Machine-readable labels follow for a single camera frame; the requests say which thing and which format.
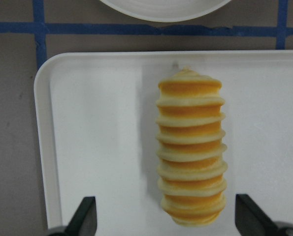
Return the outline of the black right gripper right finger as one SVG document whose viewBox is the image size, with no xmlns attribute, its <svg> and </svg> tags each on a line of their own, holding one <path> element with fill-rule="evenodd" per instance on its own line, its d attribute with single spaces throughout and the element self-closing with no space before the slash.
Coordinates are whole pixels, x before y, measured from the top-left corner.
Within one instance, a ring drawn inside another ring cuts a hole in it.
<svg viewBox="0 0 293 236">
<path fill-rule="evenodd" d="M 283 231 L 247 194 L 235 196 L 235 226 L 241 236 L 283 236 Z"/>
</svg>

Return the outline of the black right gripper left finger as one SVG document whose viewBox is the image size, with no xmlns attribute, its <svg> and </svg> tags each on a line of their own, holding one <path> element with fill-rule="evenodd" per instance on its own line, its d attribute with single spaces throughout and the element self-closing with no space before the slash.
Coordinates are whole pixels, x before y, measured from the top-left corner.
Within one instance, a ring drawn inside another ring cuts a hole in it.
<svg viewBox="0 0 293 236">
<path fill-rule="evenodd" d="M 96 198 L 84 197 L 65 229 L 68 236 L 95 236 L 98 228 Z"/>
</svg>

